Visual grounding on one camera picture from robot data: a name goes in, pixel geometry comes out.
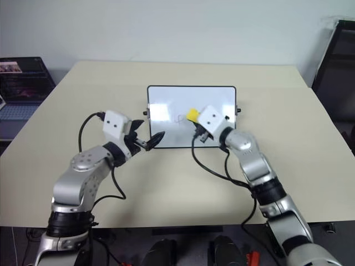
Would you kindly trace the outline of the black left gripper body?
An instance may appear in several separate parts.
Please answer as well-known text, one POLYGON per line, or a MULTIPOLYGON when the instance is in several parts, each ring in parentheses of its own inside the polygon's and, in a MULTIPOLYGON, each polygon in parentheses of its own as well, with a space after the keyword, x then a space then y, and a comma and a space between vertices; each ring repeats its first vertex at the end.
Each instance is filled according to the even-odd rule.
POLYGON ((130 151, 131 156, 136 155, 141 149, 145 150, 146 147, 146 142, 139 139, 136 132, 131 131, 131 125, 128 134, 124 136, 124 143, 130 151))

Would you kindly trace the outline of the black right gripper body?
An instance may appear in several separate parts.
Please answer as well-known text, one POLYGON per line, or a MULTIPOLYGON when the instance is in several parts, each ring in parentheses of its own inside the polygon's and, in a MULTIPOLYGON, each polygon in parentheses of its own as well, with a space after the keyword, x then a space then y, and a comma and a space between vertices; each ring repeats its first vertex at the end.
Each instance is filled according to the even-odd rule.
POLYGON ((197 138, 199 138, 202 143, 205 143, 207 139, 214 139, 214 137, 202 126, 201 129, 195 128, 193 139, 195 140, 197 138))

